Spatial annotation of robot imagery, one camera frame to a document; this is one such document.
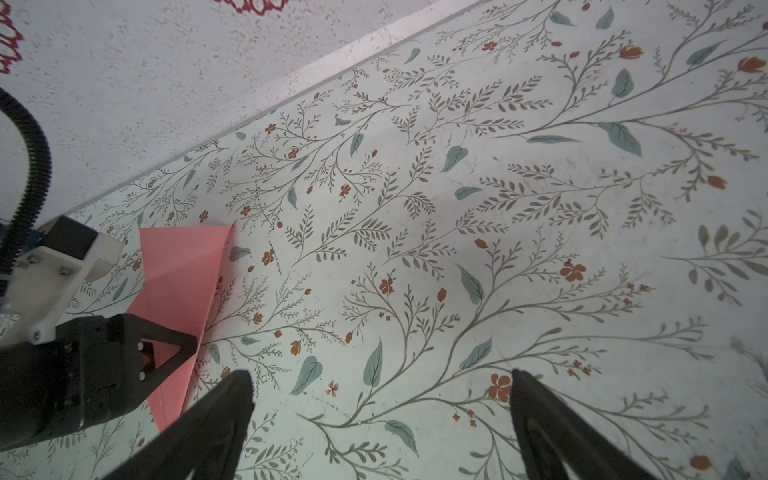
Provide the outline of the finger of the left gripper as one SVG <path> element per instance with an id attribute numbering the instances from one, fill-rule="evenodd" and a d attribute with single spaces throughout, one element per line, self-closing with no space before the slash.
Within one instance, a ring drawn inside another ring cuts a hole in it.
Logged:
<path id="1" fill-rule="evenodd" d="M 119 327 L 119 405 L 129 413 L 192 357 L 197 338 L 133 314 L 120 315 Z"/>

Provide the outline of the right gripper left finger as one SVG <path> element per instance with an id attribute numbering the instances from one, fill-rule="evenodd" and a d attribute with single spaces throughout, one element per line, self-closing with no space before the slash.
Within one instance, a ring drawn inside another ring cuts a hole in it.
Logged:
<path id="1" fill-rule="evenodd" d="M 251 375 L 236 370 L 106 477 L 232 479 L 254 407 Z"/>

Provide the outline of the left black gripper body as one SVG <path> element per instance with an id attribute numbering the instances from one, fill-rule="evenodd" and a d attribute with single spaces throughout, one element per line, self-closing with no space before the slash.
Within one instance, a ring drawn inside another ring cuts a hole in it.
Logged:
<path id="1" fill-rule="evenodd" d="M 81 317 L 54 340 L 1 347 L 1 449 L 25 447 L 106 423 L 150 395 L 149 322 L 121 314 Z"/>

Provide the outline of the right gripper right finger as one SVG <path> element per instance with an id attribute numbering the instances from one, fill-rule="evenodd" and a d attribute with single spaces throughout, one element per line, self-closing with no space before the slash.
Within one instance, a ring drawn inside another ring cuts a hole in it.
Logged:
<path id="1" fill-rule="evenodd" d="M 530 479 L 651 479 L 530 373 L 512 371 L 510 413 Z"/>

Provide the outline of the pink square paper sheet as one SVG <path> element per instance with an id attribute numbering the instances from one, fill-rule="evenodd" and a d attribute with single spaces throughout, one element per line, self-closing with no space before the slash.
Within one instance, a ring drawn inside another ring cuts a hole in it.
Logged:
<path id="1" fill-rule="evenodd" d="M 149 396 L 160 432 L 182 415 L 231 231 L 229 225 L 139 231 L 145 282 L 128 312 L 196 337 L 191 358 Z"/>

